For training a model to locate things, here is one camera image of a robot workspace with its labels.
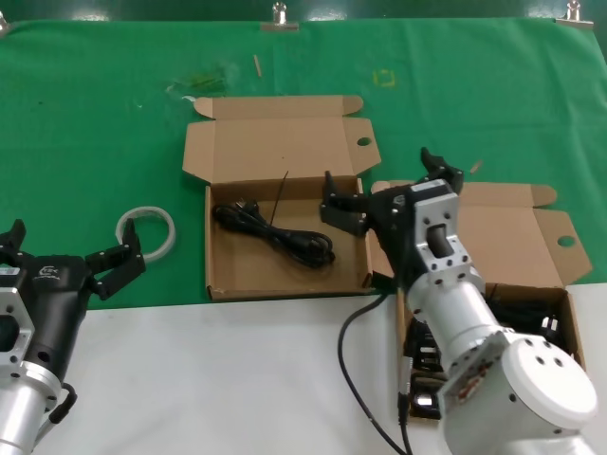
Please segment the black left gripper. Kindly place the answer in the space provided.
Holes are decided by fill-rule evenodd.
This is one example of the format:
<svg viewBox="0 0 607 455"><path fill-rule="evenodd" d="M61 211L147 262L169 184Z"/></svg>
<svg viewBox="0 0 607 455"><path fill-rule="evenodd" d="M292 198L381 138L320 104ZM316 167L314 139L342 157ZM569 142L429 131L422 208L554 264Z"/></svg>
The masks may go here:
<svg viewBox="0 0 607 455"><path fill-rule="evenodd" d="M63 380L91 294L108 300L146 271L139 237L134 221L127 220L122 244L85 259L29 258L21 250L26 233L25 223L16 219L1 234L1 286L17 289L33 323L24 360Z"/></svg>

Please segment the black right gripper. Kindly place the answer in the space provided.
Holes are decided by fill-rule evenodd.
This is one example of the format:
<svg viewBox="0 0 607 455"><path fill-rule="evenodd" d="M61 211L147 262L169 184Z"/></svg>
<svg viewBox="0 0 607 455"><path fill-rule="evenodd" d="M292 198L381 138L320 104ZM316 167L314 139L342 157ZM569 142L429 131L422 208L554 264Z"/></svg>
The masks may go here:
<svg viewBox="0 0 607 455"><path fill-rule="evenodd" d="M456 194L461 193L464 174L460 169L426 147L421 148L420 158L427 171L421 182L442 179ZM376 182L369 197L339 192L333 176L326 171L320 216L327 225L354 236L365 236L370 227L392 269L395 285L413 285L428 271L415 241L416 225L422 219L415 205L426 199L426 192L418 185L392 186L387 181Z"/></svg>

